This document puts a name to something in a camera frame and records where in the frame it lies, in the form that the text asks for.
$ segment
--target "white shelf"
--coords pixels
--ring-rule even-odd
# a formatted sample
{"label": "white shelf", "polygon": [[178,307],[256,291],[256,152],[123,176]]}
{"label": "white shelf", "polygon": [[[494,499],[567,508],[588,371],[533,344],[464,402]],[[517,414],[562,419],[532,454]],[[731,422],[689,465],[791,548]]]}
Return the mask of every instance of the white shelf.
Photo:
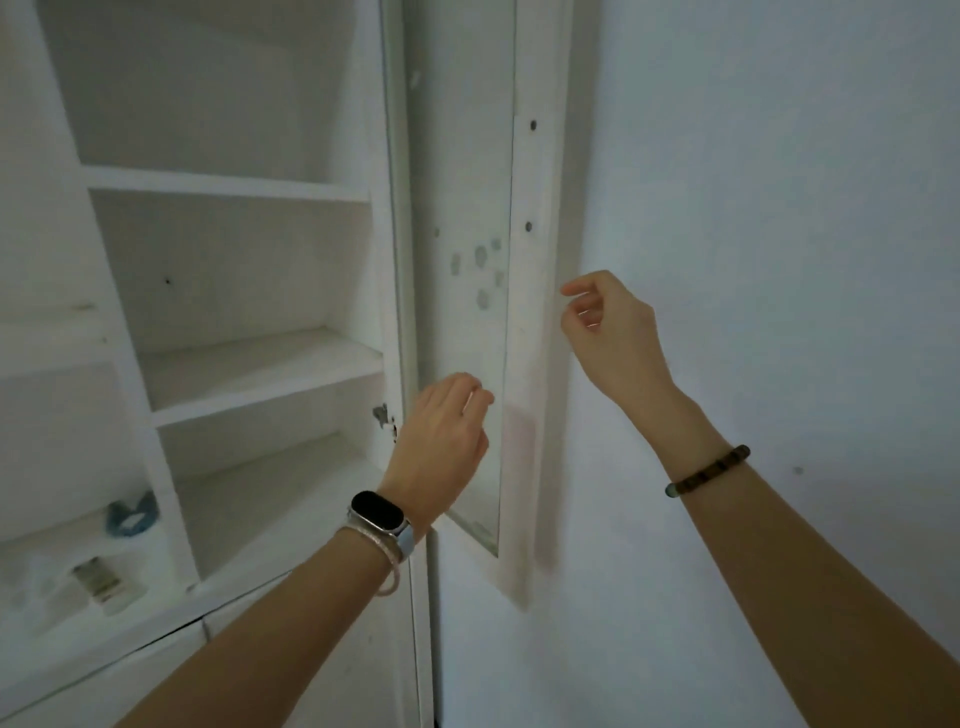
{"label": "white shelf", "polygon": [[179,484],[203,578],[197,592],[253,589],[302,563],[383,473],[330,435]]}
{"label": "white shelf", "polygon": [[221,197],[259,197],[315,202],[368,203],[366,189],[340,184],[260,180],[251,177],[198,175],[152,169],[84,166],[87,189],[114,189],[125,192],[158,192]]}
{"label": "white shelf", "polygon": [[90,308],[0,317],[0,376],[19,376],[109,361],[103,320]]}
{"label": "white shelf", "polygon": [[383,371],[383,354],[327,328],[145,354],[157,427]]}
{"label": "white shelf", "polygon": [[[98,512],[0,545],[0,695],[30,675],[53,670],[77,655],[175,606],[184,599],[170,559],[163,522],[129,539],[112,539]],[[107,617],[85,596],[70,570],[99,556],[146,593]],[[40,593],[58,595],[69,615],[37,634],[29,621],[42,610]]]}

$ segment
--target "hand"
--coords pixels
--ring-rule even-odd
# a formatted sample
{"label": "hand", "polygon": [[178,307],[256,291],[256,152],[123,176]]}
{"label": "hand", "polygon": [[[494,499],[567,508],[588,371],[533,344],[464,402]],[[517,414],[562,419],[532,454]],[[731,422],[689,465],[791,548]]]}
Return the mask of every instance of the hand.
{"label": "hand", "polygon": [[487,453],[483,429],[493,394],[468,374],[420,392],[400,429],[379,493],[403,509],[419,541],[467,487]]}
{"label": "hand", "polygon": [[654,309],[613,273],[587,273],[560,292],[577,296],[564,310],[561,327],[584,372],[631,419],[636,410],[679,394],[660,348]]}

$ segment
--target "mirror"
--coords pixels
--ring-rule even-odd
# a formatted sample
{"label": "mirror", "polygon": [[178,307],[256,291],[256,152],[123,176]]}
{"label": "mirror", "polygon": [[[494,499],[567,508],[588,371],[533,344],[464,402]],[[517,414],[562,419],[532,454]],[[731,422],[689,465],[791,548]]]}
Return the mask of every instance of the mirror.
{"label": "mirror", "polygon": [[494,555],[510,273],[515,0],[403,0],[420,388],[470,372],[490,450],[450,516]]}

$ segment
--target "white wall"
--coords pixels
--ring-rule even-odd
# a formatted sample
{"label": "white wall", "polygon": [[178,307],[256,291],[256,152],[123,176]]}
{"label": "white wall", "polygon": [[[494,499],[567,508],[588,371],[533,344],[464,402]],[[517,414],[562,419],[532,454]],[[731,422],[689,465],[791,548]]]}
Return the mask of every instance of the white wall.
{"label": "white wall", "polygon": [[[564,273],[651,302],[681,385],[960,657],[954,5],[579,5]],[[556,362],[530,611],[435,549],[442,726],[803,725],[649,448]]]}

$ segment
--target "cabinet door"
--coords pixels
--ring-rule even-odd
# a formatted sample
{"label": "cabinet door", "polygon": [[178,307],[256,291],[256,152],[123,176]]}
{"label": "cabinet door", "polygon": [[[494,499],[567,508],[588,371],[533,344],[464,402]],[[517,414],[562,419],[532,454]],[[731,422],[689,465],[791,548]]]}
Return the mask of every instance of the cabinet door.
{"label": "cabinet door", "polygon": [[[215,638],[281,579],[204,617]],[[420,725],[409,576],[392,596],[371,602],[336,646],[290,715],[286,728]]]}
{"label": "cabinet door", "polygon": [[388,5],[405,405],[459,371],[495,394],[490,450],[437,527],[464,537],[490,579],[522,603],[546,358],[559,322],[554,271],[571,3]]}
{"label": "cabinet door", "polygon": [[0,722],[0,728],[109,728],[204,646],[198,622]]}

